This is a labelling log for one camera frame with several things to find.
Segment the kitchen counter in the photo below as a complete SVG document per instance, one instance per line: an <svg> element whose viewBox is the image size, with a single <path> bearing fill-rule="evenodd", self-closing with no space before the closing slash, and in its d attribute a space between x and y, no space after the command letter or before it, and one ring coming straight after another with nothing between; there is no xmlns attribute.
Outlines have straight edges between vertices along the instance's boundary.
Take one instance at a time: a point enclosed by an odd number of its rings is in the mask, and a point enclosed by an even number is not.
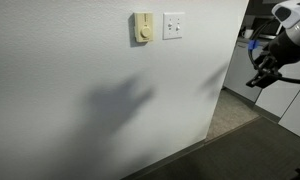
<svg viewBox="0 0 300 180"><path fill-rule="evenodd" d="M250 39L246 39L243 37L238 37L237 42L249 43ZM259 39L260 46L266 46L271 40Z"/></svg>

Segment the gray carpet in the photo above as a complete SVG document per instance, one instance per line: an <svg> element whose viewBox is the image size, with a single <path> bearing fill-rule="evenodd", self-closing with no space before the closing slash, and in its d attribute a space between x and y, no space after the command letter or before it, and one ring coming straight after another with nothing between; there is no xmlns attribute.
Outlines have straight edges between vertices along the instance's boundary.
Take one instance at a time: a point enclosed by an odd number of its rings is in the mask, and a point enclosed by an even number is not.
<svg viewBox="0 0 300 180"><path fill-rule="evenodd" d="M291 179L300 167L300 138L258 118L140 180Z"/></svg>
<svg viewBox="0 0 300 180"><path fill-rule="evenodd" d="M206 141L229 132L259 115L244 100L222 90L213 114Z"/></svg>

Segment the switch plate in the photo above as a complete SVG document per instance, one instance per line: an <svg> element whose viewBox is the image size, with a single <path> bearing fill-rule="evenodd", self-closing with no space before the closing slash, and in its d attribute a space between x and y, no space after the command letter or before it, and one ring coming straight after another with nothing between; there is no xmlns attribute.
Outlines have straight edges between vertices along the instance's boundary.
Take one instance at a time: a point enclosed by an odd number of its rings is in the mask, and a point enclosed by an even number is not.
<svg viewBox="0 0 300 180"><path fill-rule="evenodd" d="M153 40L153 16L152 13L134 13L134 32L137 42Z"/></svg>
<svg viewBox="0 0 300 180"><path fill-rule="evenodd" d="M163 39L182 38L184 17L184 12L163 14Z"/></svg>

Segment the baseboard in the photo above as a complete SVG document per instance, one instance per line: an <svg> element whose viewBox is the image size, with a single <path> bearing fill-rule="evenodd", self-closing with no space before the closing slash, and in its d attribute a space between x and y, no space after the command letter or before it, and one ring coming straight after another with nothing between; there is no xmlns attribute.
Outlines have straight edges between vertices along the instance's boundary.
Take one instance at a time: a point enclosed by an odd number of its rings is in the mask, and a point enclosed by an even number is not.
<svg viewBox="0 0 300 180"><path fill-rule="evenodd" d="M279 121L280 121L280 119L281 119L280 117L278 117L278 116L276 116L276 115L270 113L270 112L267 111L267 110L264 110L263 108L261 108L261 107L259 107L259 106L257 106L257 105L255 105L255 106L253 107L253 110L254 110L255 112L257 112L258 114L260 114L261 116L263 116L263 117L265 117L265 118L267 118L267 119L269 119L270 121L275 122L275 123L279 123Z"/></svg>
<svg viewBox="0 0 300 180"><path fill-rule="evenodd" d="M160 167L169 164L170 162L179 159L182 156L185 156L199 148L201 148L202 146L204 146L205 140L199 141L189 147L186 147L185 149L182 149L181 151L178 151L154 164L151 164L131 175L128 175L127 177L124 177L122 180L133 180L133 179L137 179L141 176L144 176L146 174L151 173L152 171L155 171L156 169L159 169Z"/></svg>

